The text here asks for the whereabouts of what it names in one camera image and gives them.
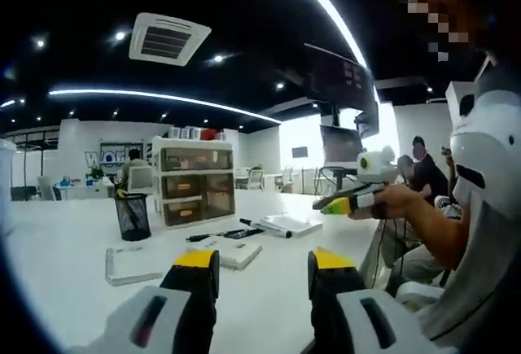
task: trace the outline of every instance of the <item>air conditioner vent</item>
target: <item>air conditioner vent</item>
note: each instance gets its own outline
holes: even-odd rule
[[[185,66],[211,31],[186,20],[142,13],[136,18],[129,57]]]

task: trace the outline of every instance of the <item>monitor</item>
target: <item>monitor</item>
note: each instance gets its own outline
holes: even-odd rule
[[[320,47],[304,44],[308,56],[309,99],[356,108],[378,116],[374,82],[367,68]]]
[[[356,168],[358,155],[363,152],[360,134],[356,130],[320,125],[326,167]]]

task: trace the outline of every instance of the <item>white notebook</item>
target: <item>white notebook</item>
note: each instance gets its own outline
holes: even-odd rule
[[[268,228],[286,230],[291,233],[293,238],[305,236],[306,234],[321,229],[322,227],[322,222],[320,220],[295,213],[281,213],[274,216],[265,216],[259,223]]]
[[[160,262],[153,250],[145,247],[108,248],[105,278],[113,286],[161,278]]]
[[[210,236],[205,240],[190,244],[187,250],[218,250],[222,267],[243,270],[261,252],[262,246],[232,238]]]

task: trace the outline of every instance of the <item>drawer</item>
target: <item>drawer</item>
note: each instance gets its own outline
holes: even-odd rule
[[[163,205],[164,223],[167,226],[188,224],[203,220],[202,201],[165,203]]]
[[[204,176],[204,219],[235,213],[233,174]]]
[[[163,148],[161,150],[162,172],[232,168],[231,151],[194,148]]]
[[[188,198],[201,195],[200,175],[175,175],[163,177],[163,199]]]

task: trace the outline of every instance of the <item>black ceiling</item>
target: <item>black ceiling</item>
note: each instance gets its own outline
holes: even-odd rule
[[[75,111],[81,120],[129,120],[203,125],[244,131],[270,127],[239,114],[153,98],[49,98],[55,87],[96,87],[176,94],[260,112],[304,96],[292,81],[303,70],[303,43],[353,58],[339,30],[316,0],[5,0],[0,103],[25,104],[0,110],[0,132],[58,125]],[[398,0],[331,0],[357,39],[375,80],[421,76],[425,85],[381,90],[394,104],[425,103],[442,97],[451,80],[471,80],[483,57],[474,51],[450,52],[438,62],[428,51],[440,41],[424,15],[407,13]],[[212,33],[184,68],[129,59],[130,31],[140,12],[174,16],[207,25]],[[34,40],[44,38],[38,50]],[[208,61],[230,55],[224,63]],[[283,90],[275,85],[284,81]],[[310,105],[275,114],[281,120],[316,112]]]

